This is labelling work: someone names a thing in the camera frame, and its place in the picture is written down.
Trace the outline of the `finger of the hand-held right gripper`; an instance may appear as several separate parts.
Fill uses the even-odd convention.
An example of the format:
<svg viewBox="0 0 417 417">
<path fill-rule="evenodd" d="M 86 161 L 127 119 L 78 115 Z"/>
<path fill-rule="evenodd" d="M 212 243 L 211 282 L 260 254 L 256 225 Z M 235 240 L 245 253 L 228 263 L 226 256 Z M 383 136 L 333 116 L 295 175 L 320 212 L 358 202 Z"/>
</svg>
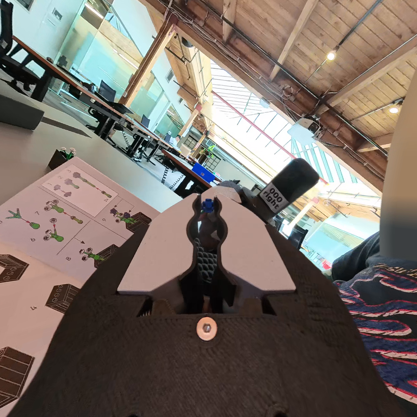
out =
<svg viewBox="0 0 417 417">
<path fill-rule="evenodd" d="M 232 187 L 226 187 L 226 186 L 218 185 L 217 186 L 217 198 L 219 199 L 220 196 L 228 198 L 229 200 L 232 200 L 232 201 L 234 201 L 238 204 L 242 203 L 241 196 Z"/>
</svg>

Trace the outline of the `blue plastic crate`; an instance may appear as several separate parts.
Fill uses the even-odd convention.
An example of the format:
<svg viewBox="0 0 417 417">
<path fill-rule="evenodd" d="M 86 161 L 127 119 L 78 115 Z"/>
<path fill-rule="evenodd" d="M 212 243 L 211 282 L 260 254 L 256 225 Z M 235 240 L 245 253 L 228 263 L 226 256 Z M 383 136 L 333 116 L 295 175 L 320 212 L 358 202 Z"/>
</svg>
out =
<svg viewBox="0 0 417 417">
<path fill-rule="evenodd" d="M 207 183 L 212 183 L 216 176 L 199 163 L 193 165 L 192 171 Z"/>
</svg>

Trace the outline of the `matte black box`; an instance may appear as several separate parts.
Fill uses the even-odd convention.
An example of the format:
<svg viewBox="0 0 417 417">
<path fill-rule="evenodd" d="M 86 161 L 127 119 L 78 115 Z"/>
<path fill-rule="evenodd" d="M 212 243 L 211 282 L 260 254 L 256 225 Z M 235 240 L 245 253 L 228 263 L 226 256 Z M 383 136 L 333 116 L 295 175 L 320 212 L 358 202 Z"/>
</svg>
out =
<svg viewBox="0 0 417 417">
<path fill-rule="evenodd" d="M 44 117 L 44 111 L 13 98 L 0 96 L 0 122 L 26 130 L 35 130 Z"/>
</svg>

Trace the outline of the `person's dark clothing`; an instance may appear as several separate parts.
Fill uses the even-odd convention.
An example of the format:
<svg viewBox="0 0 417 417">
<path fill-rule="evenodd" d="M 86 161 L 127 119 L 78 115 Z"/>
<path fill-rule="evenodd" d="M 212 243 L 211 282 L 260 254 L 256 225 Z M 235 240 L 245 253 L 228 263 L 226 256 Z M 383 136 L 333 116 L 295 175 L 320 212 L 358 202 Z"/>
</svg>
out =
<svg viewBox="0 0 417 417">
<path fill-rule="evenodd" d="M 330 279 L 388 390 L 416 416 L 416 262 L 382 256 L 376 232 L 332 263 Z"/>
</svg>

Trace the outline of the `wooden table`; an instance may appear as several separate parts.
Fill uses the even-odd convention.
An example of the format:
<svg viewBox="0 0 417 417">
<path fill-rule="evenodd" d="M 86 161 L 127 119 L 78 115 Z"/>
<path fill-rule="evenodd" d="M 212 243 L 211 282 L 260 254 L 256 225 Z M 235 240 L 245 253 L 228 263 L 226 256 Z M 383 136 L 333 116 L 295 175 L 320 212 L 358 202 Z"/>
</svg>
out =
<svg viewBox="0 0 417 417">
<path fill-rule="evenodd" d="M 67 70 L 50 62 L 15 35 L 13 35 L 13 41 L 17 44 L 10 55 L 24 50 L 28 54 L 28 62 L 34 61 L 44 70 L 44 74 L 35 85 L 31 98 L 42 102 L 53 79 L 64 82 L 75 93 L 74 97 L 91 108 L 95 115 L 98 116 L 98 125 L 93 129 L 94 133 L 116 147 L 116 143 L 111 138 L 111 133 L 114 133 L 115 125 L 122 122 L 122 114 L 114 109 L 109 102 L 95 94 L 91 87 L 81 83 L 81 81 L 77 81 Z"/>
<path fill-rule="evenodd" d="M 161 152 L 161 164 L 165 167 L 161 183 L 165 184 L 169 170 L 182 174 L 182 177 L 174 182 L 170 188 L 170 190 L 173 190 L 173 188 L 177 186 L 174 193 L 181 198 L 185 198 L 192 193 L 202 194 L 209 188 L 216 185 L 214 182 L 208 182 L 203 177 L 199 176 L 192 170 L 190 164 L 183 162 L 179 157 L 164 149 Z"/>
</svg>

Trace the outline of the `black mesh cushion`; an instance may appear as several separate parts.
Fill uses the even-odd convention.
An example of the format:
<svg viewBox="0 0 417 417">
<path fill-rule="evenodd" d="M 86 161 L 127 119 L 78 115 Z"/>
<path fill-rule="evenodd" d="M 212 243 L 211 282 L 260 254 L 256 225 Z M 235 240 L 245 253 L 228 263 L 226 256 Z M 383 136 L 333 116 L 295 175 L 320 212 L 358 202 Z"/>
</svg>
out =
<svg viewBox="0 0 417 417">
<path fill-rule="evenodd" d="M 204 284 L 209 285 L 212 282 L 217 267 L 217 255 L 206 252 L 198 238 L 195 238 L 195 243 L 197 247 L 197 268 L 199 276 Z"/>
</svg>

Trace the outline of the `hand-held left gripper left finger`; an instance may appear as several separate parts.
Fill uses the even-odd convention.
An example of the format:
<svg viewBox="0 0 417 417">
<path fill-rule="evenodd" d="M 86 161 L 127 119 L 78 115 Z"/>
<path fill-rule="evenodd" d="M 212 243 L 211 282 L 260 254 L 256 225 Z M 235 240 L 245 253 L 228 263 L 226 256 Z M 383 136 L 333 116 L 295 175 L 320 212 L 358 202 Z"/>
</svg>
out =
<svg viewBox="0 0 417 417">
<path fill-rule="evenodd" d="M 191 194 L 149 225 L 117 291 L 167 300 L 170 306 L 202 306 L 197 246 L 201 195 Z"/>
</svg>

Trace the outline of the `black square frame brick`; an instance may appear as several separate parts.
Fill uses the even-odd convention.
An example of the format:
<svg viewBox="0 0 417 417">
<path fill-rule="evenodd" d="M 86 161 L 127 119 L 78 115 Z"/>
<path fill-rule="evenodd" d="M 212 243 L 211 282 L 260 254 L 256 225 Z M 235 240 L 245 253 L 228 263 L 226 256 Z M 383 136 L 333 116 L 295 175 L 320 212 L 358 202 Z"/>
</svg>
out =
<svg viewBox="0 0 417 417">
<path fill-rule="evenodd" d="M 48 163 L 48 168 L 50 170 L 54 170 L 66 162 L 67 161 L 65 160 L 64 156 L 60 153 L 60 150 L 57 149 L 55 150 L 55 153 L 52 155 Z"/>
</svg>

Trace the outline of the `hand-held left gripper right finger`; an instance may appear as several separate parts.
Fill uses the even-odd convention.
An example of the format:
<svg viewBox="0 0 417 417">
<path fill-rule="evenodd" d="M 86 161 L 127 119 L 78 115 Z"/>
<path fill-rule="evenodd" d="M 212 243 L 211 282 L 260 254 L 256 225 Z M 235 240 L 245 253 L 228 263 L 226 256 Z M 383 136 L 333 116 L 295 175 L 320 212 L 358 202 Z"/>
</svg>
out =
<svg viewBox="0 0 417 417">
<path fill-rule="evenodd" d="M 218 194 L 214 203 L 220 293 L 226 304 L 242 306 L 249 298 L 294 293 L 296 285 L 266 224 L 225 195 Z"/>
</svg>

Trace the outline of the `white instruction booklet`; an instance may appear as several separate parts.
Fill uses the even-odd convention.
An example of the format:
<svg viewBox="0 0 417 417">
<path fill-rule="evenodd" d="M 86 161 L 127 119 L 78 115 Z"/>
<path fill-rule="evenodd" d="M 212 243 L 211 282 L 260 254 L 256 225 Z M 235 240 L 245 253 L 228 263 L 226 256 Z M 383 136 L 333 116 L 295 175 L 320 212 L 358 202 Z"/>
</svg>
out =
<svg viewBox="0 0 417 417">
<path fill-rule="evenodd" d="M 1 205 L 1 416 L 31 382 L 88 278 L 158 214 L 79 159 Z"/>
</svg>

